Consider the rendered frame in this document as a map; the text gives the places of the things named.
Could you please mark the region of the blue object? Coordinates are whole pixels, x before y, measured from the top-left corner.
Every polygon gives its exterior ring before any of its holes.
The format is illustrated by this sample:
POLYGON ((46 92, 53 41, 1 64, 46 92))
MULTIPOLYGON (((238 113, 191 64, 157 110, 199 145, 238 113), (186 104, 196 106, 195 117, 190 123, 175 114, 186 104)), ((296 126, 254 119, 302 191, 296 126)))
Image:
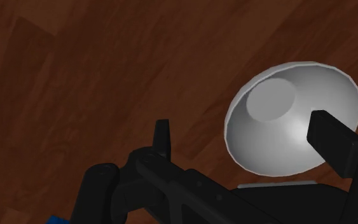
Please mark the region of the blue object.
POLYGON ((45 224, 70 224, 69 220, 60 218, 58 216, 50 216, 45 224))

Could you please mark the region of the white bowl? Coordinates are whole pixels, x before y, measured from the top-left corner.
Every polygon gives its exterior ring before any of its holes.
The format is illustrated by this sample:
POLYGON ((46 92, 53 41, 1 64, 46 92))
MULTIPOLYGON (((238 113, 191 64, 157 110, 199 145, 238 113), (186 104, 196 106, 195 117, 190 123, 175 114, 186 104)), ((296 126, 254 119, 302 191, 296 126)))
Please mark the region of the white bowl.
POLYGON ((336 67, 287 62, 248 81, 224 120, 224 141, 241 168, 261 176, 292 176, 324 159, 306 140, 311 112, 326 110, 352 130, 358 126, 358 86, 336 67))

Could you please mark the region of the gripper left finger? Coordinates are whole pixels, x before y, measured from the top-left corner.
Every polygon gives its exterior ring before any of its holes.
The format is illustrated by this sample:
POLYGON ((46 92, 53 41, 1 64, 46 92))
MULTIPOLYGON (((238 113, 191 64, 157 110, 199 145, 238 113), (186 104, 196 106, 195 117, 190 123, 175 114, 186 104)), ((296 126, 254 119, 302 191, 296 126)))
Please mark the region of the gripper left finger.
POLYGON ((126 164, 91 166, 84 174, 70 224, 125 224, 145 209, 159 224, 278 224, 256 206, 194 170, 171 162, 168 120, 157 120, 153 143, 126 164))

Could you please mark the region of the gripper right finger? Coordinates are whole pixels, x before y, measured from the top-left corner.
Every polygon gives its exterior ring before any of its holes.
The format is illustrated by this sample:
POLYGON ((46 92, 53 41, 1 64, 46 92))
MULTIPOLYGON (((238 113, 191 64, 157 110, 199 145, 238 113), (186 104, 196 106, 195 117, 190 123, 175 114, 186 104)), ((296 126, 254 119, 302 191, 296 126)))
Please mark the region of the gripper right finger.
POLYGON ((352 179, 339 224, 358 224, 358 134, 327 111, 316 110, 306 139, 335 173, 352 179))

